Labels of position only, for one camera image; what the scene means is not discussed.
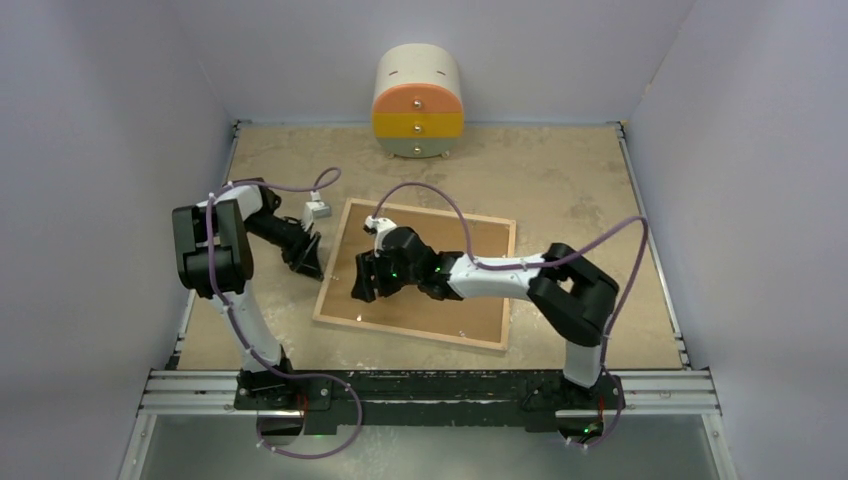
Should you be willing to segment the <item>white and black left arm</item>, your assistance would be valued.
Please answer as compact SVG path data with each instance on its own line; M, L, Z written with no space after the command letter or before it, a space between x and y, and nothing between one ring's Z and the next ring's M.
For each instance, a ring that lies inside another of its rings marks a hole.
M299 218L276 214L281 186L253 178L229 182L204 202L172 212L177 273L181 283L207 299L228 322L242 359L238 388L284 409L307 381L294 371L281 343L271 333L253 291L255 263L248 237L277 247L294 273L322 280L317 218L330 214L320 183L305 188L309 198Z

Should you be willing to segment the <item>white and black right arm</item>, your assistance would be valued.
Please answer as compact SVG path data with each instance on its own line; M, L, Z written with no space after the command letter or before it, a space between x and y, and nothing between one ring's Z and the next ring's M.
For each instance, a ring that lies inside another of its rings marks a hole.
M618 283L563 243L520 258L436 251L410 227L380 234L355 257L352 298L366 303L414 286L438 301L501 298L533 304L566 344L561 392L584 407L601 391L603 344Z

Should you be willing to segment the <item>small colourful drawer cabinet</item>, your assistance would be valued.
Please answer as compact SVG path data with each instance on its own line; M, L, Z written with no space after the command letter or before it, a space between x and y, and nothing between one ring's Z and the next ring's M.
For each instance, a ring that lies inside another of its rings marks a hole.
M391 156L449 156L465 125L455 58L426 43L389 49L377 64L371 125Z

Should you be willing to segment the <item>black and aluminium base rail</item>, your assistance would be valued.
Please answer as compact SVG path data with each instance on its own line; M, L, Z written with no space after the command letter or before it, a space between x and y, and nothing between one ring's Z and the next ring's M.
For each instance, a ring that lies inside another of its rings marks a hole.
M706 371L623 371L590 390L557 370L326 370L286 380L268 373L155 371L140 409L158 415L250 415L303 421L307 434L340 426L518 427L594 439L623 415L720 411Z

